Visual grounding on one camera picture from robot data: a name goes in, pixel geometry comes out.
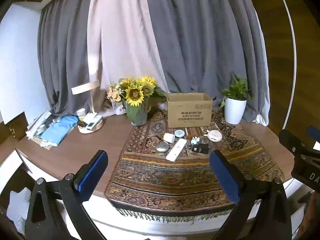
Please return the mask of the white round deer device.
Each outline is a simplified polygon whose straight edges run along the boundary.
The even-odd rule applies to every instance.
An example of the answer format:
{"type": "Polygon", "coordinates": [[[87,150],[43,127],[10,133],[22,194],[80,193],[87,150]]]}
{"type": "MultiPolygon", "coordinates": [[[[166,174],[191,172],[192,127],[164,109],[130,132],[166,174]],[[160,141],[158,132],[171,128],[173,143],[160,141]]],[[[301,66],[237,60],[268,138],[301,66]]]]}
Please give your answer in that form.
{"type": "Polygon", "coordinates": [[[218,130],[207,130],[207,133],[204,136],[211,142],[220,142],[223,139],[222,133],[218,130]]]}

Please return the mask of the white astronaut plush keychain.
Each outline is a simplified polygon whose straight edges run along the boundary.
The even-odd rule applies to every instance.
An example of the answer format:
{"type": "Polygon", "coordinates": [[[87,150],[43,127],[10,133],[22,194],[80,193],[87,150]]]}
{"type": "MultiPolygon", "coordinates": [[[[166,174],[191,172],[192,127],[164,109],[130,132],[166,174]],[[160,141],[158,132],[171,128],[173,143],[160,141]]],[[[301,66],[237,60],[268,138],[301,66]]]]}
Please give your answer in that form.
{"type": "Polygon", "coordinates": [[[190,140],[190,143],[192,145],[197,145],[200,142],[200,137],[192,137],[192,139],[190,140]]]}

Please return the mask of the black rectangular device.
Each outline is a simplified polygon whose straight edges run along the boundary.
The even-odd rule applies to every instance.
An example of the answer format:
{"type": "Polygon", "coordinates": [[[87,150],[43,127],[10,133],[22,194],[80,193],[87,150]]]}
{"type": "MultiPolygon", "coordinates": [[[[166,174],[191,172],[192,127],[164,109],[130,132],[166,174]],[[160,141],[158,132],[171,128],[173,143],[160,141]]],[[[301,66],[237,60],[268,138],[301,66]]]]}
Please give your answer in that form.
{"type": "Polygon", "coordinates": [[[196,145],[191,145],[190,149],[193,152],[196,153],[203,153],[203,154],[208,154],[209,152],[209,145],[208,144],[196,144],[196,145]]]}

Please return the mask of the small remote on lamp base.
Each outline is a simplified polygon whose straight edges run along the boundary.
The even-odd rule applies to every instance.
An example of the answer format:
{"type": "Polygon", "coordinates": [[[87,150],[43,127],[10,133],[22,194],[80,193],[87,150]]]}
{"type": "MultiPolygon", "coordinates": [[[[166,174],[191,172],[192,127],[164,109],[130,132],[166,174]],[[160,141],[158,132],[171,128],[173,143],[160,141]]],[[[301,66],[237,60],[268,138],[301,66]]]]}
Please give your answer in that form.
{"type": "Polygon", "coordinates": [[[90,122],[90,123],[86,126],[86,129],[91,130],[95,125],[96,125],[96,122],[90,122]]]}

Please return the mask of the white paper cup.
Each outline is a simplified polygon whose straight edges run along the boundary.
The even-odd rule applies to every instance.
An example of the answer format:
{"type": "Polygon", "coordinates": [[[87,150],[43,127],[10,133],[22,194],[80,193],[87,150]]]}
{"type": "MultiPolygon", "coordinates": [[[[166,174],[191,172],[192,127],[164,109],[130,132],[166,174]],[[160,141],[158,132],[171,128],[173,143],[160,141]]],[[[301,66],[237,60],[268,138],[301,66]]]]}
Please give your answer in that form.
{"type": "Polygon", "coordinates": [[[86,109],[85,108],[81,108],[81,109],[76,111],[76,114],[77,114],[79,120],[84,120],[84,118],[86,116],[86,109]]]}

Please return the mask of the green plant white pot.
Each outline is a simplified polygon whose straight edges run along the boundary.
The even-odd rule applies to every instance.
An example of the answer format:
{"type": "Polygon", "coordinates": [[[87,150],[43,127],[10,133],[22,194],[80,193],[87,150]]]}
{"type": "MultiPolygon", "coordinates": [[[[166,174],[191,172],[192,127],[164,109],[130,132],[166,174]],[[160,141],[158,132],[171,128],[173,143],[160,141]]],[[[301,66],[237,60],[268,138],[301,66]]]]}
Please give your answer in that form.
{"type": "Polygon", "coordinates": [[[232,73],[229,87],[224,88],[221,94],[223,99],[220,108],[224,108],[225,121],[232,125],[239,124],[244,115],[247,100],[251,98],[247,79],[232,73]]]}

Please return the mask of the patterned table runner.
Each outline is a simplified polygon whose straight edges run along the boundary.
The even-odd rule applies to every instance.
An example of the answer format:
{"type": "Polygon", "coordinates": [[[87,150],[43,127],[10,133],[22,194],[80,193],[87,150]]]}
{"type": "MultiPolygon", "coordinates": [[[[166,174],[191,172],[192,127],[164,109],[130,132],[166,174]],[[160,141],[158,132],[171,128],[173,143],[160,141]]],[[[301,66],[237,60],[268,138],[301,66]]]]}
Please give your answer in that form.
{"type": "MultiPolygon", "coordinates": [[[[283,172],[271,155],[241,125],[225,122],[212,112],[207,127],[186,128],[186,136],[198,135],[209,150],[220,150],[243,174],[271,181],[283,172]],[[211,142],[204,135],[218,130],[223,139],[211,142]]],[[[188,222],[230,213],[233,202],[226,197],[209,165],[209,156],[185,146],[174,162],[156,151],[168,127],[167,113],[154,109],[145,125],[134,127],[121,151],[104,195],[125,216],[163,222],[188,222]]]]}

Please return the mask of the white remote control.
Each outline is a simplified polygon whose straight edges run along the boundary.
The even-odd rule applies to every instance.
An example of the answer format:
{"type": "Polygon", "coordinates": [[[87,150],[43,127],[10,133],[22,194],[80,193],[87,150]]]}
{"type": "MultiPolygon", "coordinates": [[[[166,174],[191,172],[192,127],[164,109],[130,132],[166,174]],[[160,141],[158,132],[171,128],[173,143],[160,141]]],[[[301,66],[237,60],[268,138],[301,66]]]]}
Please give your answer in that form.
{"type": "Polygon", "coordinates": [[[168,161],[174,162],[178,158],[183,148],[185,147],[186,143],[187,143],[187,140],[179,139],[178,142],[176,142],[174,147],[170,150],[170,152],[166,156],[166,159],[168,161]]]}

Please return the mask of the small round white tin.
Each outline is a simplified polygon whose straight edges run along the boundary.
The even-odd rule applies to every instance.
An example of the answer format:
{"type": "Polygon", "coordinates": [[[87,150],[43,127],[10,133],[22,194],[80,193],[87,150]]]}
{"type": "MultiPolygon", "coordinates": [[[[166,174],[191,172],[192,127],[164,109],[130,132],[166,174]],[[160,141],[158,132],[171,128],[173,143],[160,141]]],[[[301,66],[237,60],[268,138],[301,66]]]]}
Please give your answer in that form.
{"type": "Polygon", "coordinates": [[[185,136],[185,131],[183,131],[182,129],[175,130],[174,135],[177,138],[183,138],[185,136]]]}

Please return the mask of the silver round pebble device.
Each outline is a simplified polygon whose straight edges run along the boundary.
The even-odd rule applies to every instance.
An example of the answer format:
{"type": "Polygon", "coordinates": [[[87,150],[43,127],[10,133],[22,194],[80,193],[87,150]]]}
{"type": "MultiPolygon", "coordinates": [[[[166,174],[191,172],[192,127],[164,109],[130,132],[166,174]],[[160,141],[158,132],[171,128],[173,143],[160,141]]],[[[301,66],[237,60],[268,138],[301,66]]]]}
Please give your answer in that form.
{"type": "Polygon", "coordinates": [[[155,149],[159,153],[165,153],[168,151],[170,145],[166,141],[161,141],[159,144],[155,146],[155,149]]]}

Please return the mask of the brown cardboard box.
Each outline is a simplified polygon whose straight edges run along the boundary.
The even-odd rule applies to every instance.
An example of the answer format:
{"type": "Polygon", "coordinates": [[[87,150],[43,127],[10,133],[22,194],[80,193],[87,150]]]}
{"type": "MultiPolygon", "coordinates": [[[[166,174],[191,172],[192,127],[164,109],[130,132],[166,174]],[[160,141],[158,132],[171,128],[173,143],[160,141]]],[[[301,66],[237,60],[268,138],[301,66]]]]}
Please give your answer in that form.
{"type": "Polygon", "coordinates": [[[209,126],[213,100],[204,93],[167,94],[167,121],[169,128],[209,126]]]}

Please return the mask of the small orange flower bouquet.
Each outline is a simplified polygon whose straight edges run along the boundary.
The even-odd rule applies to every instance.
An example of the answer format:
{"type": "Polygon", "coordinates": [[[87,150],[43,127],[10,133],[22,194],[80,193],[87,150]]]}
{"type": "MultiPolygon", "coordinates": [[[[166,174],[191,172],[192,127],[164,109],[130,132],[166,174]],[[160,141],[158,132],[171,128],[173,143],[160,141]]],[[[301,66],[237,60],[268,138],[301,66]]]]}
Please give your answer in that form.
{"type": "Polygon", "coordinates": [[[126,109],[123,105],[124,88],[122,85],[122,79],[119,79],[118,82],[111,81],[106,94],[106,98],[111,102],[113,111],[116,115],[123,115],[126,113],[126,109]]]}

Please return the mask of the sunflower bouquet in vase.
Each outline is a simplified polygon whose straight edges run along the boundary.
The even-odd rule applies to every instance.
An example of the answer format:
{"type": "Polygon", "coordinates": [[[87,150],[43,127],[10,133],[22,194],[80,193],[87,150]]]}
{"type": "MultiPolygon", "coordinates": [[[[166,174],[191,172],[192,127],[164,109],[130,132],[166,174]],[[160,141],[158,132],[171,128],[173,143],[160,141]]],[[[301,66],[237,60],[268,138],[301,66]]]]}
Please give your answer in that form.
{"type": "Polygon", "coordinates": [[[133,126],[147,123],[152,106],[150,98],[165,98],[167,92],[157,85],[154,77],[143,76],[133,79],[127,77],[119,80],[120,97],[124,101],[127,117],[133,126]]]}

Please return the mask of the grey curtain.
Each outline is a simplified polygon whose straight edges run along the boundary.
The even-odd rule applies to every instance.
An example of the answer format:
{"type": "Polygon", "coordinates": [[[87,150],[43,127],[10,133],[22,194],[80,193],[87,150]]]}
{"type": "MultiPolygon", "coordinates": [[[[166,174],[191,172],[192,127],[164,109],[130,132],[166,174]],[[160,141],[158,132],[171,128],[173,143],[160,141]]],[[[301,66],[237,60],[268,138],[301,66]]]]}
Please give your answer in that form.
{"type": "MultiPolygon", "coordinates": [[[[91,0],[52,0],[41,12],[40,73],[49,105],[75,114],[87,96],[71,88],[89,79],[87,23],[91,0]]],[[[147,0],[168,93],[205,93],[217,101],[231,74],[246,78],[243,119],[268,125],[270,93],[263,33],[251,0],[147,0]]]]}

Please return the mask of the pink sheer curtain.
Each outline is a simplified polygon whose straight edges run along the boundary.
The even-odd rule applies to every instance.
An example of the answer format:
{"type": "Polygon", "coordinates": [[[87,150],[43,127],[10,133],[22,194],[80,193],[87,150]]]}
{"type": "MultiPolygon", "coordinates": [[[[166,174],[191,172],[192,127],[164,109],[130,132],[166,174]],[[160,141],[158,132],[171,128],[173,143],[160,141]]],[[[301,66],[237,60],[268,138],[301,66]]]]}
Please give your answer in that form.
{"type": "Polygon", "coordinates": [[[104,117],[123,114],[105,100],[108,85],[120,78],[154,77],[168,91],[147,0],[91,0],[87,23],[89,79],[94,109],[104,117]]]}

